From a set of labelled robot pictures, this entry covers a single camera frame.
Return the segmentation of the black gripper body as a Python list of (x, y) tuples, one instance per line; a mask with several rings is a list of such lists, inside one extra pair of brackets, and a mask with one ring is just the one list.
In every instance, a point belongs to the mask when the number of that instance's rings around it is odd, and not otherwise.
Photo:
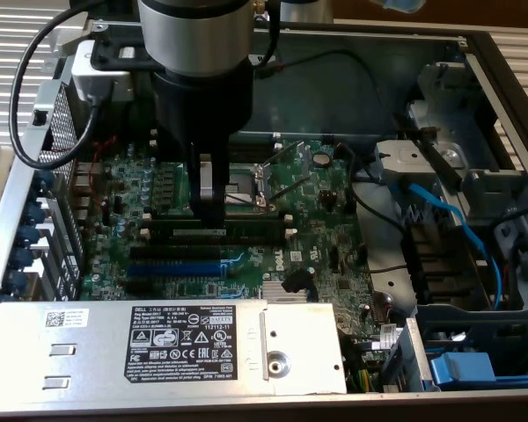
[(242, 61), (216, 76), (151, 75), (157, 120), (184, 155), (224, 148), (253, 113), (253, 65)]

